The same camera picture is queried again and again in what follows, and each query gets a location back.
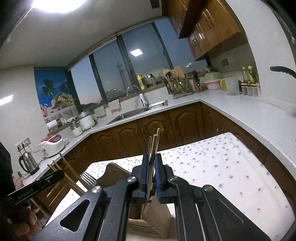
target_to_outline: pink bowl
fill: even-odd
[[[219,90],[219,89],[221,89],[220,79],[206,81],[206,82],[204,82],[204,84],[207,86],[208,90]]]

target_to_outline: ceiling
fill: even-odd
[[[0,49],[0,69],[66,67],[114,33],[161,16],[150,0],[86,0],[64,14],[33,8]]]

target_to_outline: ceiling light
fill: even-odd
[[[6,104],[8,102],[11,102],[12,101],[12,97],[13,97],[13,95],[10,95],[10,96],[4,97],[3,99],[0,99],[0,105]]]
[[[70,12],[83,4],[85,0],[35,0],[33,7],[46,12]]]
[[[136,49],[136,50],[133,50],[131,51],[131,54],[135,57],[139,56],[139,55],[142,55],[142,51],[140,49]]]

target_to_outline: radio tower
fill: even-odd
[[[121,79],[122,79],[122,83],[123,83],[123,87],[124,87],[124,89],[126,90],[127,87],[128,87],[128,83],[127,83],[127,81],[126,81],[126,77],[124,76],[124,69],[122,68],[122,64],[119,63],[119,62],[117,62],[116,67],[117,67],[118,70],[119,70],[120,77],[121,77]]]

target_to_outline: dusk sky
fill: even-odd
[[[186,39],[177,38],[168,19],[157,20],[155,24],[174,67],[180,65],[186,72],[185,65],[191,62],[192,65],[188,68],[188,72],[191,72],[207,65],[205,60],[194,61]],[[132,29],[122,34],[122,37],[136,74],[157,75],[162,72],[162,69],[169,68],[151,24]],[[137,48],[143,52],[143,55],[134,57],[130,51]],[[125,78],[130,85],[116,40],[94,52],[94,58],[105,91],[115,88],[124,90],[119,70],[116,67],[118,62],[122,64]],[[102,100],[88,57],[72,68],[71,73],[81,104],[99,103]]]

